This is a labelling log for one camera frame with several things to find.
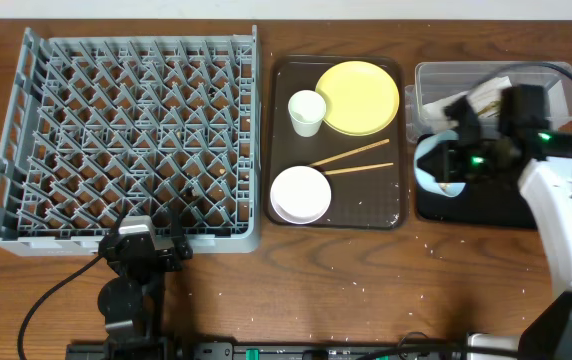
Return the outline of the white napkin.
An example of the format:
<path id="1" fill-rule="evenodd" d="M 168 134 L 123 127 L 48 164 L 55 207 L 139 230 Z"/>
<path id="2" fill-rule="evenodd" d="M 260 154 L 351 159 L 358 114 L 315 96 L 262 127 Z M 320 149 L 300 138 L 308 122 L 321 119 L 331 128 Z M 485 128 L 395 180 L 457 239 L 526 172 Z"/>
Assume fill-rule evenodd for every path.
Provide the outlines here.
<path id="1" fill-rule="evenodd" d="M 427 118 L 443 118 L 445 107 L 461 97 L 466 97 L 472 109 L 477 113 L 488 103 L 500 100 L 501 92 L 505 88 L 509 88 L 511 86 L 512 84 L 508 76 L 495 77 L 477 87 L 472 95 L 469 95 L 467 91 L 462 91 L 446 98 L 425 104 L 422 106 L 422 109 L 424 110 Z"/>

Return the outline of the pink bowl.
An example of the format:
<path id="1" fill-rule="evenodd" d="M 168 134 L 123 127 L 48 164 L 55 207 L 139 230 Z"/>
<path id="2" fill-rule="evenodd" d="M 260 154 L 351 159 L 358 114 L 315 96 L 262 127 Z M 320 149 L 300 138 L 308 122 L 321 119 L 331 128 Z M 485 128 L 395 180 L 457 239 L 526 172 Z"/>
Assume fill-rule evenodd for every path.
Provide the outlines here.
<path id="1" fill-rule="evenodd" d="M 269 191 L 277 215 L 290 224 L 310 224 L 329 209 L 332 190 L 327 178 L 308 166 L 294 166 L 280 172 Z"/>

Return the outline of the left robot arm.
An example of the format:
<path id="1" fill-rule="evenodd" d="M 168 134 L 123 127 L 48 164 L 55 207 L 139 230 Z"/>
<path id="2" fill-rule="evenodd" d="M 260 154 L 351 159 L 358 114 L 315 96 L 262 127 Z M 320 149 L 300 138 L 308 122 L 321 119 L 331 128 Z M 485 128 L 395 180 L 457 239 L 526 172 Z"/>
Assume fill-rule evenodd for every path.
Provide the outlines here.
<path id="1" fill-rule="evenodd" d="M 158 238 L 149 216 L 123 216 L 99 243 L 99 255 L 117 274 L 97 305 L 105 318 L 107 359 L 173 359 L 175 341 L 161 333 L 165 275 L 193 256 L 181 221 Z"/>

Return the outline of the light blue bowl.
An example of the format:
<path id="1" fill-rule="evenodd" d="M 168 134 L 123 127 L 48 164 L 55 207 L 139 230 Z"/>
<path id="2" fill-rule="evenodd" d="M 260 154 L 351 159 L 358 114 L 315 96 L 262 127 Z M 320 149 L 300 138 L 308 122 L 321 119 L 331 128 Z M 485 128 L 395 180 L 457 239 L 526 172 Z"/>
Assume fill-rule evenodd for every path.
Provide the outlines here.
<path id="1" fill-rule="evenodd" d="M 439 158 L 441 153 L 438 147 L 446 141 L 458 140 L 459 135 L 453 130 L 443 131 L 425 137 L 417 143 L 413 159 L 415 180 L 422 190 L 448 198 L 459 196 L 464 190 L 464 182 L 444 180 L 438 175 L 443 170 L 443 160 Z"/>

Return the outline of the cream plastic cup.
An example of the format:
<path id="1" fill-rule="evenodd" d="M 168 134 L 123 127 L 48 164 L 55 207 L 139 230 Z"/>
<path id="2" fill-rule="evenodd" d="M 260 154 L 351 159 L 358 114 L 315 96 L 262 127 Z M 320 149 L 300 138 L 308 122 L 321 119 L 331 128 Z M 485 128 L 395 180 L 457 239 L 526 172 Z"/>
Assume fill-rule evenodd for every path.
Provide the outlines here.
<path id="1" fill-rule="evenodd" d="M 300 90 L 293 94 L 287 104 L 294 131 L 301 137 L 314 136 L 326 113 L 326 102 L 317 92 Z"/>

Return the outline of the green chopstick wrapper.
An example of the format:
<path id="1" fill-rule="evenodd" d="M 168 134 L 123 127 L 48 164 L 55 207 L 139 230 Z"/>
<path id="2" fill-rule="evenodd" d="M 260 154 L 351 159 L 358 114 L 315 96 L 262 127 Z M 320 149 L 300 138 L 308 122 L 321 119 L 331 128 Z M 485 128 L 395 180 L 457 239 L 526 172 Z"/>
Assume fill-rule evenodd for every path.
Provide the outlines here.
<path id="1" fill-rule="evenodd" d="M 477 115 L 480 118 L 492 118 L 495 117 L 500 110 L 500 105 L 501 105 L 501 101 L 500 100 L 495 100 L 492 101 L 490 103 L 488 103 L 485 107 L 481 108 L 478 112 Z"/>

